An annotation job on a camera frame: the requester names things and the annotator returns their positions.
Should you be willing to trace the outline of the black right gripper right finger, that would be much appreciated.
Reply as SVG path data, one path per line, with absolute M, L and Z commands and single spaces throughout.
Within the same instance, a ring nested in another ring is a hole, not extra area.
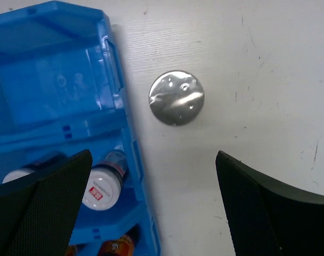
M 324 255 L 324 195 L 219 151 L 216 172 L 236 255 Z

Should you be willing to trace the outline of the red cap sauce jar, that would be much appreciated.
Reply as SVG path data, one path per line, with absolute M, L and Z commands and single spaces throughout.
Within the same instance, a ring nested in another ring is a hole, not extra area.
M 69 245 L 65 251 L 65 256 L 76 256 L 83 248 L 84 244 Z
M 97 256 L 133 256 L 139 239 L 140 230 L 133 227 L 119 239 L 104 242 Z

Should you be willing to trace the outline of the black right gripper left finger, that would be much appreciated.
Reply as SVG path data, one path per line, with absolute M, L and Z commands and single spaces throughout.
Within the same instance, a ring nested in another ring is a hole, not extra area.
M 0 255 L 65 255 L 92 164 L 85 149 L 0 184 Z

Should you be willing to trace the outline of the white cap spice jar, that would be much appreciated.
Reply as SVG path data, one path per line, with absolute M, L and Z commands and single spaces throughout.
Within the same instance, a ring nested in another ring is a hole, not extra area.
M 32 161 L 31 163 L 29 163 L 27 165 L 20 167 L 19 169 L 9 172 L 4 177 L 2 183 L 7 183 L 12 180 L 29 175 L 31 173 L 38 172 L 40 170 L 43 170 L 47 167 L 50 167 L 50 166 L 58 163 L 66 158 L 67 158 L 67 155 L 62 152 L 54 151 L 54 152 L 48 153 L 48 154 L 42 156 L 41 158 L 39 158 L 35 161 Z
M 121 150 L 106 154 L 90 171 L 82 203 L 91 210 L 105 211 L 119 200 L 128 165 Z

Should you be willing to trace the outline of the silver cap shaker bottle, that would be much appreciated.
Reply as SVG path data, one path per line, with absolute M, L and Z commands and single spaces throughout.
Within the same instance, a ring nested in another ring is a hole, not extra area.
M 200 80 L 182 70 L 171 70 L 158 76 L 149 90 L 149 107 L 160 122 L 169 126 L 191 123 L 205 103 Z

